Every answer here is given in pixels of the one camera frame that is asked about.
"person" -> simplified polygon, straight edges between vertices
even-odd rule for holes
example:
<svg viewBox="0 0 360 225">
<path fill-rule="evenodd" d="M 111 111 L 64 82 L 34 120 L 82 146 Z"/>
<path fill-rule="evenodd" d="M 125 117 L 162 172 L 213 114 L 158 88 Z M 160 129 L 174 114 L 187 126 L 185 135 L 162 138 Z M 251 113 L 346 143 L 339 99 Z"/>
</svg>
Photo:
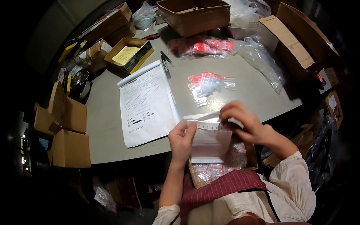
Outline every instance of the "person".
<svg viewBox="0 0 360 225">
<path fill-rule="evenodd" d="M 197 125 L 192 122 L 187 126 L 183 120 L 168 135 L 172 159 L 153 225 L 307 224 L 315 210 L 316 197 L 307 165 L 296 145 L 270 125 L 260 123 L 240 101 L 221 109 L 223 124 L 232 117 L 244 125 L 244 129 L 233 130 L 243 141 L 267 146 L 281 159 L 269 181 L 251 170 L 234 170 L 186 192 L 184 168 Z"/>
</svg>

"gray table surface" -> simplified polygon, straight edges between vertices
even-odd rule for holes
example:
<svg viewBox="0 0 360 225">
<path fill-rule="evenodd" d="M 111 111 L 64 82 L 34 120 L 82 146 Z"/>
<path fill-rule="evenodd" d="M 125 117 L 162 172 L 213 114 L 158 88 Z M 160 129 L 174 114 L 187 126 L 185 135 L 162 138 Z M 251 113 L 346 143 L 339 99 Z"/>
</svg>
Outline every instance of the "gray table surface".
<svg viewBox="0 0 360 225">
<path fill-rule="evenodd" d="M 169 30 L 166 23 L 157 25 L 155 30 L 160 33 L 161 37 L 150 41 L 154 52 L 141 67 L 160 60 L 160 51 L 166 53 L 167 40 L 177 37 L 173 31 Z M 137 30 L 135 37 L 142 38 L 149 35 L 141 33 L 142 31 Z M 290 100 L 284 88 L 280 95 L 275 93 L 265 77 L 237 54 L 228 59 L 180 60 L 174 55 L 170 55 L 169 58 L 175 67 L 169 66 L 171 79 L 168 82 L 181 117 L 215 112 L 228 102 L 241 100 L 258 116 L 261 122 L 264 122 L 302 104 L 300 99 Z M 220 93 L 213 93 L 208 97 L 208 105 L 197 108 L 187 88 L 188 77 L 201 74 L 202 71 L 235 77 L 237 91 L 225 91 L 223 88 Z M 321 76 L 327 81 L 322 93 L 331 88 L 331 85 L 325 73 Z M 170 151 L 168 138 L 162 138 L 136 148 L 126 148 L 122 134 L 120 95 L 117 87 L 120 80 L 122 78 L 108 70 L 93 80 L 86 103 L 86 134 L 89 136 L 92 164 L 121 161 Z"/>
</svg>

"shirt sleeve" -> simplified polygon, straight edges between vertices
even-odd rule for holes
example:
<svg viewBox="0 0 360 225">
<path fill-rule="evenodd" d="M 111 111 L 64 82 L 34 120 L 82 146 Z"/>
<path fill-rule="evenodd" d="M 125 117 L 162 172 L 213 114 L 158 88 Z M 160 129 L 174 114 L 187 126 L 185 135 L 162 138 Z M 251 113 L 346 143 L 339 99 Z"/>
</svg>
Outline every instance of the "shirt sleeve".
<svg viewBox="0 0 360 225">
<path fill-rule="evenodd" d="M 309 220 L 316 206 L 309 170 L 301 153 L 282 160 L 270 173 L 270 182 L 282 189 Z"/>
<path fill-rule="evenodd" d="M 153 225 L 169 225 L 173 219 L 179 214 L 180 206 L 172 205 L 172 206 L 163 206 L 159 209 L 158 215 L 155 218 Z M 180 216 L 173 223 L 174 225 L 180 224 Z"/>
</svg>

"yellow sticky note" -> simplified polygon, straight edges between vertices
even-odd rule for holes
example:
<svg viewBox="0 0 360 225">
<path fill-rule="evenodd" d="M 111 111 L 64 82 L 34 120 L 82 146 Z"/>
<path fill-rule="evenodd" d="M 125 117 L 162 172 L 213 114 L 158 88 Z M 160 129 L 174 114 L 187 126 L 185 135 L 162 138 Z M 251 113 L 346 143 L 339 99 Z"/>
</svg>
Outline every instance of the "yellow sticky note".
<svg viewBox="0 0 360 225">
<path fill-rule="evenodd" d="M 114 60 L 117 63 L 120 63 L 121 65 L 125 65 L 133 55 L 135 55 L 135 53 L 137 53 L 137 51 L 139 50 L 139 48 L 137 47 L 128 47 L 125 46 L 121 51 L 119 51 L 119 53 L 117 53 L 112 60 Z"/>
</svg>

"white shirt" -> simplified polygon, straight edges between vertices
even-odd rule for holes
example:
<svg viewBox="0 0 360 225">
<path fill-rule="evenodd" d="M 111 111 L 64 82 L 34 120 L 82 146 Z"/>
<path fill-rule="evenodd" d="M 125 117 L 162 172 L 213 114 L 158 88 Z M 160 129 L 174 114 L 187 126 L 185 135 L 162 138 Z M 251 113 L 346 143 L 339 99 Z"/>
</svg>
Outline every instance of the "white shirt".
<svg viewBox="0 0 360 225">
<path fill-rule="evenodd" d="M 316 197 L 311 189 L 307 165 L 299 151 L 273 169 L 270 182 L 258 175 L 270 191 L 271 202 L 281 222 L 306 222 L 310 219 Z M 153 225 L 168 225 L 179 212 L 178 205 L 161 207 Z M 226 225 L 246 212 L 252 212 L 266 222 L 276 222 L 265 193 L 258 191 L 232 193 L 195 208 L 190 211 L 189 225 Z"/>
</svg>

